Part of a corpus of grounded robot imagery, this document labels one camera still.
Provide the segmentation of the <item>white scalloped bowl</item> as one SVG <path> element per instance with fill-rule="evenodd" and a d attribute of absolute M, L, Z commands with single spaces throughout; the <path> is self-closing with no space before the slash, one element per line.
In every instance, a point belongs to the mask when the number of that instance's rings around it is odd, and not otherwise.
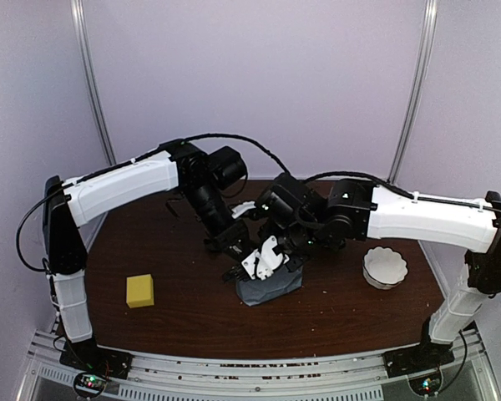
<path fill-rule="evenodd" d="M 377 246 L 363 257 L 362 274 L 370 286 L 379 290 L 391 290 L 406 278 L 407 263 L 399 252 Z"/>

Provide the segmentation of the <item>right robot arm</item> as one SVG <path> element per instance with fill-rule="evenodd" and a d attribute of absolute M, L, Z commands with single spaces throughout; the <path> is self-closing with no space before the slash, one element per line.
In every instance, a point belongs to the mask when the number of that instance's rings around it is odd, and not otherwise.
<path fill-rule="evenodd" d="M 256 207 L 279 231 L 261 240 L 245 261 L 250 278 L 267 280 L 313 242 L 332 246 L 346 239 L 432 241 L 465 250 L 458 283 L 428 319 L 412 349 L 417 368 L 430 368 L 483 302 L 501 292 L 501 198 L 460 200 L 407 192 L 377 177 L 338 171 L 328 197 L 282 173 L 258 197 Z"/>

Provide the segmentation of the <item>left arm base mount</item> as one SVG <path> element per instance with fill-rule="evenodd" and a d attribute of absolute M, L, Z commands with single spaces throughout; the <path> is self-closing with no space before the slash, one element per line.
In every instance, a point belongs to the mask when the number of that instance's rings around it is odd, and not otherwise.
<path fill-rule="evenodd" d="M 106 378 L 127 379 L 132 359 L 130 353 L 101 348 L 95 337 L 79 343 L 72 343 L 65 337 L 59 362 L 70 368 Z"/>

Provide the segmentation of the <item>grey drawstring pouch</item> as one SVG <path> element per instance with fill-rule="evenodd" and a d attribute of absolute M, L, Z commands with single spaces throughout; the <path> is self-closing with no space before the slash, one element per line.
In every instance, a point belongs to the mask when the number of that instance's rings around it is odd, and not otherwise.
<path fill-rule="evenodd" d="M 282 267 L 264 281 L 237 282 L 235 291 L 246 306 L 254 307 L 294 292 L 301 287 L 302 280 L 302 268 L 289 272 L 286 267 Z"/>

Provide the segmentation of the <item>yellow sponge block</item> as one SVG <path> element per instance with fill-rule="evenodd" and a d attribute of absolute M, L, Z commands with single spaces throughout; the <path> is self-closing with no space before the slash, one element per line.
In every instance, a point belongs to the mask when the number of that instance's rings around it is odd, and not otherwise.
<path fill-rule="evenodd" d="M 154 281 L 150 274 L 126 278 L 126 304 L 129 308 L 154 305 Z"/>

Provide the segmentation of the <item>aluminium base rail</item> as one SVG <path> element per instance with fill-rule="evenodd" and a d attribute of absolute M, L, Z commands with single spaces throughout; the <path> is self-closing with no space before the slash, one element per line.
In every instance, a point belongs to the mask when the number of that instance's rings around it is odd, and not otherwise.
<path fill-rule="evenodd" d="M 391 377 L 381 351 L 288 359 L 185 358 L 134 352 L 127 378 L 111 378 L 99 400 L 419 400 L 426 377 L 441 374 L 438 400 L 500 400 L 476 329 L 453 345 L 441 368 Z"/>

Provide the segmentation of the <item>aluminium corner post right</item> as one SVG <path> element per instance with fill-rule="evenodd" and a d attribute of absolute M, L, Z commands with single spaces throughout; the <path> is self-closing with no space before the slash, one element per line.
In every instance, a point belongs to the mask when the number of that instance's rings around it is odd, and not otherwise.
<path fill-rule="evenodd" d="M 412 86 L 407 102 L 406 113 L 397 142 L 397 148 L 392 159 L 387 181 L 397 182 L 402 163 L 407 153 L 407 147 L 415 125 L 418 108 L 423 94 L 423 85 L 433 53 L 433 43 L 438 23 L 438 0 L 427 0 L 423 16 L 423 24 L 417 51 L 417 61 L 412 79 Z"/>

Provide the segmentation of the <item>aluminium corner post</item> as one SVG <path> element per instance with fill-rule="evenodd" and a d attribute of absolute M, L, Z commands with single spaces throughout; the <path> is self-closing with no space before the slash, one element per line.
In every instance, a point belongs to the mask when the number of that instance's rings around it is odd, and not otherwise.
<path fill-rule="evenodd" d="M 412 79 L 412 86 L 407 102 L 406 113 L 397 142 L 397 148 L 392 159 L 387 181 L 397 182 L 402 163 L 407 153 L 407 147 L 415 125 L 418 108 L 423 94 L 423 85 L 433 53 L 433 43 L 438 23 L 438 0 L 427 0 L 423 16 L 423 24 L 417 51 L 417 61 Z"/>
<path fill-rule="evenodd" d="M 104 158 L 108 165 L 116 164 L 114 147 L 108 132 L 99 89 L 96 81 L 94 63 L 89 46 L 89 34 L 82 0 L 70 1 L 73 26 L 78 41 L 80 58 L 83 65 L 83 74 L 87 85 L 89 105 L 93 113 L 94 123 L 101 143 Z"/>

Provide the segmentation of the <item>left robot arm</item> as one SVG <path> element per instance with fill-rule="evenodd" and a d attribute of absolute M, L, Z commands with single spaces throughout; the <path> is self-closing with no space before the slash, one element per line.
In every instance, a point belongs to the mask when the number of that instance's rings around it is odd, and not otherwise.
<path fill-rule="evenodd" d="M 88 252 L 80 227 L 114 209 L 148 195 L 178 191 L 190 203 L 208 235 L 222 252 L 240 260 L 249 256 L 251 244 L 242 219 L 225 203 L 223 190 L 244 177 L 248 169 L 240 153 L 224 146 L 210 154 L 196 146 L 207 139 L 240 140 L 254 145 L 281 168 L 281 159 L 264 145 L 244 135 L 206 133 L 171 140 L 132 159 L 88 175 L 62 180 L 55 175 L 46 181 L 43 198 L 29 209 L 18 224 L 15 248 L 20 262 L 32 272 L 51 279 L 55 307 L 66 338 L 73 343 L 72 359 L 86 371 L 103 364 L 103 352 L 95 347 L 84 285 Z M 35 267 L 24 257 L 22 229 L 28 218 L 43 209 L 43 239 L 46 256 Z"/>

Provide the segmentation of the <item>aluminium corner post left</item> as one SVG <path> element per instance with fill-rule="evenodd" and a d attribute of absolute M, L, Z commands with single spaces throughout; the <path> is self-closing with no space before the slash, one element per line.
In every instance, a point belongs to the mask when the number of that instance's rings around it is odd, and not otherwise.
<path fill-rule="evenodd" d="M 89 105 L 93 113 L 94 123 L 101 143 L 104 158 L 108 165 L 116 164 L 114 147 L 108 132 L 99 89 L 96 81 L 94 63 L 89 46 L 89 34 L 82 0 L 70 1 L 73 26 L 78 41 L 80 58 L 83 65 L 83 74 L 87 85 Z"/>

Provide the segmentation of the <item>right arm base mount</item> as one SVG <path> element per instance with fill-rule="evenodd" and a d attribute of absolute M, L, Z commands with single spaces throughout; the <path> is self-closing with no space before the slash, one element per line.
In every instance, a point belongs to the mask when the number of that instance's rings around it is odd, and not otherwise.
<path fill-rule="evenodd" d="M 382 355 L 389 378 L 420 373 L 454 361 L 452 343 L 435 343 L 429 336 L 405 348 L 387 351 Z"/>

